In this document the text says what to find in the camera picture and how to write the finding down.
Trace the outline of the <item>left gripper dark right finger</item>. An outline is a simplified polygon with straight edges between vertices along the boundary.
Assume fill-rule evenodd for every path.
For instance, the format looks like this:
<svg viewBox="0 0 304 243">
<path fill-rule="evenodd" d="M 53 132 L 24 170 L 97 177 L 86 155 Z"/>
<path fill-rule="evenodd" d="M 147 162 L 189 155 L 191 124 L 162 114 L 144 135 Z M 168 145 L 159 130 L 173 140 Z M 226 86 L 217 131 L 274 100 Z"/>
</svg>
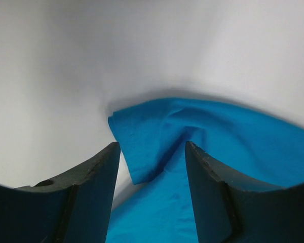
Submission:
<svg viewBox="0 0 304 243">
<path fill-rule="evenodd" d="M 199 242 L 304 242 L 304 183 L 254 179 L 193 142 L 185 163 Z"/>
</svg>

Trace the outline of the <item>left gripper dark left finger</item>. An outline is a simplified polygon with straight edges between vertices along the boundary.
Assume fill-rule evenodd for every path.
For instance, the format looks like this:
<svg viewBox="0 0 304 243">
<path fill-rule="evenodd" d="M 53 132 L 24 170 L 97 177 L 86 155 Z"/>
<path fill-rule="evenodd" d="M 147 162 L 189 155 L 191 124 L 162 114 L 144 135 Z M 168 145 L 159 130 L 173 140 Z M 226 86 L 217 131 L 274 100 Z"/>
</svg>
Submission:
<svg viewBox="0 0 304 243">
<path fill-rule="evenodd" d="M 0 185 L 0 242 L 105 242 L 119 160 L 112 142 L 35 186 Z"/>
</svg>

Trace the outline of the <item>blue t shirt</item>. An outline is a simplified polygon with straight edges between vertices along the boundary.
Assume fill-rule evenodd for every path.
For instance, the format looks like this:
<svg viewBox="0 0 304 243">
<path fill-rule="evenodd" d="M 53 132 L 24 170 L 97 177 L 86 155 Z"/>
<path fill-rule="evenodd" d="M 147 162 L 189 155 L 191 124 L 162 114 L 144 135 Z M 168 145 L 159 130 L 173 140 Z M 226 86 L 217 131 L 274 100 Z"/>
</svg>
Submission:
<svg viewBox="0 0 304 243">
<path fill-rule="evenodd" d="M 167 98 L 117 111 L 108 124 L 144 187 L 112 212 L 107 242 L 197 242 L 186 141 L 256 179 L 304 182 L 304 129 L 256 111 Z"/>
</svg>

